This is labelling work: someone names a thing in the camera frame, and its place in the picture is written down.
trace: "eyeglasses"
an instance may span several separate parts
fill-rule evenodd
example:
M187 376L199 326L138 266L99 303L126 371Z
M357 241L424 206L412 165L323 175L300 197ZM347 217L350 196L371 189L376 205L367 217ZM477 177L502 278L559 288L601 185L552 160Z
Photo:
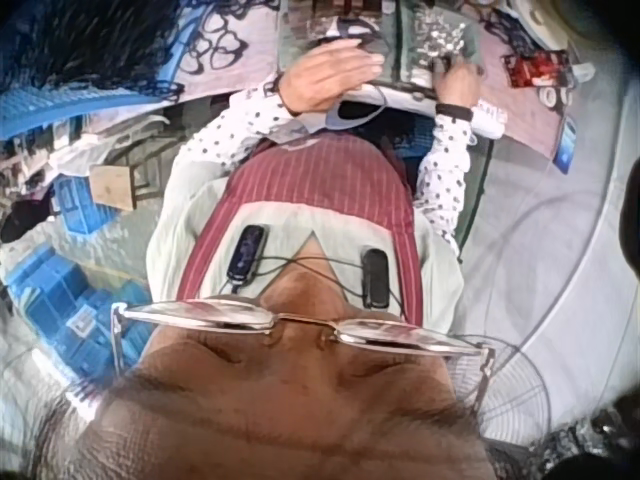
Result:
M225 334L269 335L279 320L317 325L333 329L331 340L344 345L391 354L439 357L480 357L482 378L471 405L478 413L484 399L495 360L494 349L459 338L432 332L398 321L343 320L325 322L299 315L274 314L241 297L153 303L129 307L114 303L111 307L111 345L116 376L125 370L122 335L131 321Z

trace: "red striped apron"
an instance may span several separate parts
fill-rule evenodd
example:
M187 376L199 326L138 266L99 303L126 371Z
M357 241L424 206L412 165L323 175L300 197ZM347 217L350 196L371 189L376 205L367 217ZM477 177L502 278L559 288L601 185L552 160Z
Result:
M422 325L420 259L404 167L365 140L332 132L256 151L231 175L191 252L178 299L198 296L229 224L242 205L252 202L325 208L387 229L393 238L407 320Z

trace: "forehead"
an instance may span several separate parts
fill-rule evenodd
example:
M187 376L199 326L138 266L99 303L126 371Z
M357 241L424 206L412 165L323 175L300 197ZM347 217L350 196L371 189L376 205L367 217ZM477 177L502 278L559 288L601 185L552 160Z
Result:
M140 382L133 388L119 386L110 395L90 427L92 433L85 437L89 442L85 446L105 455L116 449L119 453L115 457L130 463L144 458L162 465L213 463L238 469L246 458L270 465L270 459L286 456L305 465L334 465L354 459L372 465L387 462L409 471L420 469L423 474L443 463L451 468L456 462L486 463L469 423L446 419L444 412L434 422L416 422L400 413L380 416L362 412L331 441L326 437L320 441L311 412L309 428L297 425L295 429L270 430L249 412L245 412L244 423L228 422L228 412L207 411L192 393L171 385Z

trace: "sleeve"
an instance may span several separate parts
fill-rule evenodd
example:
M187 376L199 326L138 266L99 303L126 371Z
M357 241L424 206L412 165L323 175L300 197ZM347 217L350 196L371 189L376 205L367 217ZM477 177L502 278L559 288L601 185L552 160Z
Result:
M471 166L467 145L472 115L467 108L437 105L435 139L420 163L413 203L456 256L460 251L454 232L464 205L464 174Z
M228 176L260 140L292 120L270 77L231 96L229 108L178 152L164 192L163 215L182 209L206 183Z

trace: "hand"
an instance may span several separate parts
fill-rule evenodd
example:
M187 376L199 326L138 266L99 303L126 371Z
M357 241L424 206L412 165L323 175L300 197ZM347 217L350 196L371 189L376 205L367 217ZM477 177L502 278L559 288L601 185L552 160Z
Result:
M435 86L440 103L475 107L480 99L478 67L457 57L451 69L443 77L436 78Z
M293 114L326 112L349 90L375 79L384 57L357 48L359 39L336 40L301 57L280 79L280 97Z

